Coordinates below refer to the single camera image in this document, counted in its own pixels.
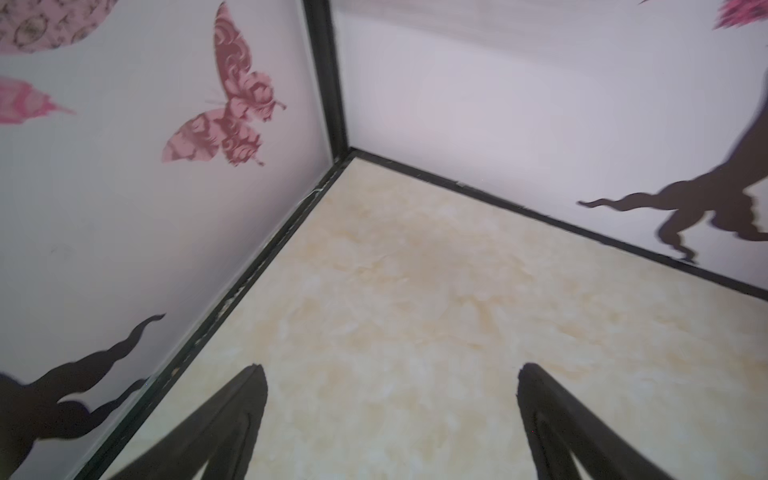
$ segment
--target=wall sticker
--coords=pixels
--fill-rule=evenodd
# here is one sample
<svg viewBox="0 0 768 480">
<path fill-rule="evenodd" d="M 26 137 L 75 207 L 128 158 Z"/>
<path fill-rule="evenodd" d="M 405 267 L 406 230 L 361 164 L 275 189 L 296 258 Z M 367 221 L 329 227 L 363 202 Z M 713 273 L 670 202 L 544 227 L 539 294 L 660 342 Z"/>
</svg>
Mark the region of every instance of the wall sticker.
<svg viewBox="0 0 768 480">
<path fill-rule="evenodd" d="M 254 159 L 261 145 L 260 135 L 246 122 L 253 117 L 269 121 L 276 106 L 286 108 L 275 100 L 270 77 L 250 72 L 250 49 L 232 22 L 226 2 L 219 7 L 214 22 L 214 53 L 227 104 L 182 125 L 163 149 L 165 162 L 182 158 L 208 161 L 219 147 L 232 165 Z"/>
<path fill-rule="evenodd" d="M 767 18 L 768 0 L 725 0 L 720 6 L 720 18 L 715 28 L 740 27 Z"/>
<path fill-rule="evenodd" d="M 23 124 L 30 118 L 46 117 L 53 111 L 74 113 L 56 105 L 51 101 L 51 95 L 26 81 L 0 76 L 0 124 Z"/>
<path fill-rule="evenodd" d="M 620 200 L 601 198 L 578 203 L 588 208 L 604 205 L 621 212 L 635 208 L 672 211 L 656 236 L 682 253 L 683 260 L 695 263 L 697 253 L 683 244 L 680 233 L 699 223 L 709 211 L 714 212 L 710 220 L 713 227 L 734 232 L 742 240 L 768 241 L 768 233 L 755 224 L 754 198 L 744 191 L 765 177 L 768 177 L 768 72 L 757 115 L 722 164 L 693 180 L 669 184 L 657 194 L 640 192 Z"/>
<path fill-rule="evenodd" d="M 115 362 L 131 353 L 144 328 L 164 316 L 151 316 L 109 350 L 57 366 L 27 385 L 0 372 L 0 479 L 8 478 L 23 463 L 36 440 L 82 437 L 139 390 L 145 379 L 136 380 L 122 395 L 93 412 L 77 400 L 61 400 L 93 388 Z"/>
<path fill-rule="evenodd" d="M 34 53 L 87 37 L 118 0 L 0 0 L 0 53 Z"/>
</svg>

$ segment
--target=black vertical post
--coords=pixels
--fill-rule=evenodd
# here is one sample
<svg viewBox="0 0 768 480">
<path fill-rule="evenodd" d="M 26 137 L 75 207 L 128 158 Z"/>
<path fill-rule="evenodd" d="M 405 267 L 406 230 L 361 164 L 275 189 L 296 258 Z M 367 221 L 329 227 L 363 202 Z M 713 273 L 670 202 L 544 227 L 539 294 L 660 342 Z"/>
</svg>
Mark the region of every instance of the black vertical post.
<svg viewBox="0 0 768 480">
<path fill-rule="evenodd" d="M 333 19 L 329 0 L 303 0 L 306 29 L 310 34 L 317 84 L 323 100 L 333 161 L 342 160 L 349 150 L 344 121 L 339 62 L 333 38 Z"/>
</svg>

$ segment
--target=beige floor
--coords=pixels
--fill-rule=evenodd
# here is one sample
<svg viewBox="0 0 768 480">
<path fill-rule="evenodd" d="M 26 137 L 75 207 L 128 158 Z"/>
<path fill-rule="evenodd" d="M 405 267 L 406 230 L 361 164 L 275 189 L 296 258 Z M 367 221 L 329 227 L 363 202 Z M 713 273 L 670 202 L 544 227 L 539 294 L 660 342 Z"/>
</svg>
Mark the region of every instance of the beige floor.
<svg viewBox="0 0 768 480">
<path fill-rule="evenodd" d="M 535 478 L 538 362 L 672 476 L 765 478 L 768 303 L 356 160 L 112 465 L 264 365 L 248 478 Z"/>
</svg>

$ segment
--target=wall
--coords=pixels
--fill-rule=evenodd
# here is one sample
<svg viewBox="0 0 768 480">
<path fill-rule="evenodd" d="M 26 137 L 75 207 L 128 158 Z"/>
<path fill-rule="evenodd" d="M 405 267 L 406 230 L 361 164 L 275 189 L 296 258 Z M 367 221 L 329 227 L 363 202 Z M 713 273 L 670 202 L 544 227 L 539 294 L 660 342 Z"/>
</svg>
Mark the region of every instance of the wall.
<svg viewBox="0 0 768 480">
<path fill-rule="evenodd" d="M 768 22 L 714 28 L 720 0 L 639 3 L 338 0 L 350 141 L 681 258 L 656 235 L 677 205 L 577 202 L 656 193 L 724 162 L 760 108 Z M 768 230 L 768 182 L 746 193 Z M 714 228 L 713 210 L 683 231 L 696 260 L 768 288 L 768 244 Z"/>
</svg>

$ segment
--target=black border strip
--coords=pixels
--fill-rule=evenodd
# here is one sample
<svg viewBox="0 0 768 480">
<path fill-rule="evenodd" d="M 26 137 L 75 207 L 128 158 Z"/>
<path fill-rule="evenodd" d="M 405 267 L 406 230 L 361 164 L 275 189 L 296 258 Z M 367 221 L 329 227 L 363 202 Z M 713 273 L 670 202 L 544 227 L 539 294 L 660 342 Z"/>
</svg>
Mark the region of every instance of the black border strip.
<svg viewBox="0 0 768 480">
<path fill-rule="evenodd" d="M 272 263 L 277 254 L 288 243 L 296 230 L 309 216 L 312 209 L 320 202 L 333 183 L 349 165 L 353 157 L 334 164 L 313 192 L 305 198 L 294 210 L 288 221 L 275 233 L 272 240 L 259 253 L 258 257 L 247 268 L 245 273 L 230 288 L 227 295 L 216 305 L 210 315 L 201 323 L 192 337 L 181 347 L 179 353 L 168 363 L 163 371 L 152 382 L 149 388 L 136 401 L 131 410 L 118 423 L 112 433 L 104 440 L 99 449 L 83 465 L 74 480 L 98 480 L 109 465 L 117 458 L 131 437 L 141 427 L 147 417 L 157 407 L 176 380 L 192 363 L 222 323 L 232 313 L 243 299 L 248 290 L 259 279 L 264 270 Z"/>
<path fill-rule="evenodd" d="M 710 282 L 715 282 L 721 286 L 725 286 L 726 288 L 736 290 L 737 292 L 743 293 L 745 295 L 754 296 L 756 298 L 768 301 L 768 290 L 764 290 L 762 288 L 759 288 L 754 285 L 750 285 L 748 283 L 740 282 L 739 280 L 729 278 L 728 276 L 720 275 L 719 273 L 710 272 L 709 270 L 705 270 L 698 266 L 691 265 L 690 263 L 685 263 L 679 260 L 675 260 L 672 257 L 667 257 L 660 253 L 652 252 L 650 250 L 645 250 L 644 248 L 637 247 L 630 243 L 622 242 L 621 240 L 616 240 L 615 238 L 606 237 L 605 235 L 602 235 L 600 233 L 596 233 L 591 230 L 587 230 L 585 228 L 577 227 L 572 223 L 566 223 L 561 220 L 556 220 L 552 217 L 547 217 L 544 214 L 540 214 L 539 212 L 529 210 L 528 208 L 525 208 L 521 205 L 513 204 L 510 201 L 501 199 L 499 197 L 486 193 L 482 190 L 469 187 L 461 182 L 449 180 L 447 178 L 440 177 L 439 175 L 430 174 L 429 172 L 426 172 L 424 170 L 420 170 L 415 167 L 410 167 L 408 165 L 401 164 L 394 160 L 380 157 L 379 155 L 371 154 L 369 152 L 366 152 L 354 147 L 353 147 L 352 153 L 350 154 L 350 157 L 362 158 L 363 160 L 369 161 L 372 164 L 377 164 L 382 167 L 389 168 L 390 170 L 408 175 L 409 177 L 418 178 L 419 180 L 423 180 L 429 184 L 437 185 L 438 187 L 446 188 L 450 191 L 456 192 L 457 194 L 462 194 L 467 197 L 474 198 L 475 200 L 480 200 L 481 202 L 485 202 L 487 204 L 493 205 L 494 207 L 503 208 L 505 210 L 509 210 L 516 214 L 523 215 L 524 217 L 528 217 L 528 218 L 532 218 L 533 220 L 544 222 L 547 225 L 552 225 L 553 227 L 557 227 L 571 233 L 576 233 L 581 237 L 585 237 L 590 240 L 595 240 L 604 245 L 608 245 L 609 247 L 614 247 L 628 253 L 633 253 L 634 255 L 638 255 L 639 257 L 652 260 L 656 263 L 661 263 L 662 265 L 666 265 L 668 267 L 674 268 L 675 270 L 680 270 L 681 272 L 698 276 L 699 278 L 709 280 Z"/>
<path fill-rule="evenodd" d="M 336 41 L 333 38 L 333 15 L 329 0 L 303 0 L 303 4 L 331 154 L 333 161 L 337 162 L 348 153 L 349 142 L 346 136 Z"/>
</svg>

